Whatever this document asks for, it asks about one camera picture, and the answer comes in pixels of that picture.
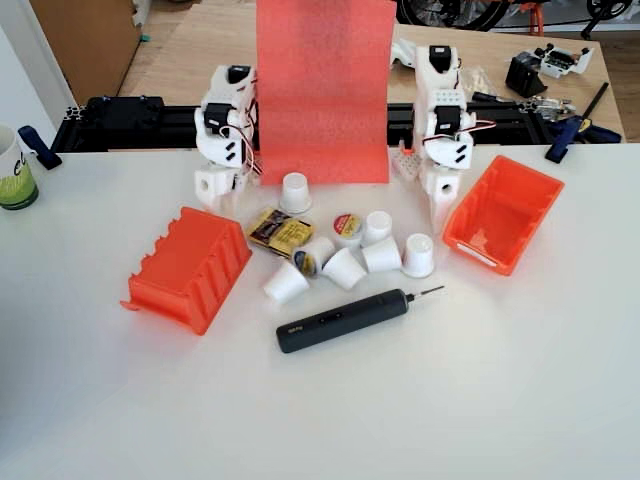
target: white tabletop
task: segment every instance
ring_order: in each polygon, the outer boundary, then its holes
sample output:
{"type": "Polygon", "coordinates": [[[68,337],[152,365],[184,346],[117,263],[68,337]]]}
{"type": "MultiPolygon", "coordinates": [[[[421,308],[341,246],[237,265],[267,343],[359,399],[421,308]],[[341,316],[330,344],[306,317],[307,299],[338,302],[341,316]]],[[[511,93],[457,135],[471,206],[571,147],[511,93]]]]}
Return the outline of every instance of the white tabletop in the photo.
{"type": "MultiPolygon", "coordinates": [[[[127,278],[182,205],[195,152],[67,155],[0,212],[0,478],[637,479],[640,146],[480,147],[566,182],[511,277],[437,241],[425,280],[327,279],[284,307],[253,257],[198,337],[124,310],[127,278]],[[389,288],[446,289],[409,314],[290,355],[275,328],[389,288]]],[[[313,187],[319,231],[383,208],[426,231],[417,184],[313,187]]],[[[277,201],[248,192],[243,222],[277,201]]]]}

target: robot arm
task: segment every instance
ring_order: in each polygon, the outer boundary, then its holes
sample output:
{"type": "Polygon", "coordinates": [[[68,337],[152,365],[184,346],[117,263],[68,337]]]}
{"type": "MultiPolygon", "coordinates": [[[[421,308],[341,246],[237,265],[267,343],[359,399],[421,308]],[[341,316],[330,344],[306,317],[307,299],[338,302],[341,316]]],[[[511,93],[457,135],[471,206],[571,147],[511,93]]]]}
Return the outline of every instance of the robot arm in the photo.
{"type": "Polygon", "coordinates": [[[473,137],[479,127],[467,112],[460,86],[458,51],[448,46],[418,47],[414,145],[421,159],[419,179],[429,196],[431,225],[439,233],[458,196],[460,172],[471,166],[473,137]]]}
{"type": "Polygon", "coordinates": [[[196,146],[209,161],[195,172],[195,191],[210,211],[219,209],[220,197],[240,192],[247,171],[255,164],[251,139],[256,128],[255,68],[220,65],[209,91],[195,109],[196,146]]]}

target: orange plastic bin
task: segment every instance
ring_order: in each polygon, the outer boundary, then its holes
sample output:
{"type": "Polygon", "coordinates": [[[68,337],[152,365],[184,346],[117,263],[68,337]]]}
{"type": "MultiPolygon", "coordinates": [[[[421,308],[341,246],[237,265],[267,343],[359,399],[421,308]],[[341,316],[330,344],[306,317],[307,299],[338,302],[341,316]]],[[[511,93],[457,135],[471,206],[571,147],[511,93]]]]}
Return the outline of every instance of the orange plastic bin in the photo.
{"type": "Polygon", "coordinates": [[[175,318],[204,335],[251,257],[240,224],[183,207],[169,235],[129,277],[125,308],[145,308],[175,318]]]}
{"type": "Polygon", "coordinates": [[[564,183],[498,156],[453,212],[443,240],[453,250],[511,275],[564,183]]]}

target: electric screwdriver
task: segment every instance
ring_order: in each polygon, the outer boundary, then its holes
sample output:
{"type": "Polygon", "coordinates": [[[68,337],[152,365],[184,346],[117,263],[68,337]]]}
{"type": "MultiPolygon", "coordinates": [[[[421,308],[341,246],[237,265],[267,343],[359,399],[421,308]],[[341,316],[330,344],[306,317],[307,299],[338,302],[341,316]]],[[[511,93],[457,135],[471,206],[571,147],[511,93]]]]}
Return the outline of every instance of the electric screwdriver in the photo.
{"type": "Polygon", "coordinates": [[[283,353],[295,352],[403,315],[409,310],[409,303],[417,297],[441,288],[444,286],[416,294],[405,294],[399,288],[389,290],[282,325],[276,330],[280,349],[283,353]]]}

